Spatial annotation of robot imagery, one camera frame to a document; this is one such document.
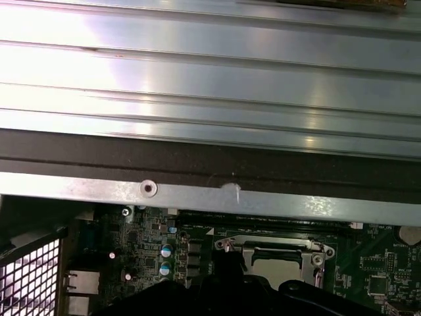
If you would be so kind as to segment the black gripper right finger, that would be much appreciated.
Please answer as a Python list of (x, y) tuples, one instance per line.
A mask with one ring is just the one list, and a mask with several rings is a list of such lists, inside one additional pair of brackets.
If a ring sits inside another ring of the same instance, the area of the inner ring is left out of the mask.
[(262, 277), (245, 274), (245, 260), (230, 252), (230, 315), (377, 315), (378, 312), (303, 281), (277, 290)]

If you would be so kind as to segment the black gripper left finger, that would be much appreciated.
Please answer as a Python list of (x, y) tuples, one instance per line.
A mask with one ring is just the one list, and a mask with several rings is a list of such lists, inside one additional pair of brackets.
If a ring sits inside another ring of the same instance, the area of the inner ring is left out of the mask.
[(231, 253), (214, 255), (214, 272), (189, 288), (171, 280), (113, 303), (94, 315), (230, 315)]

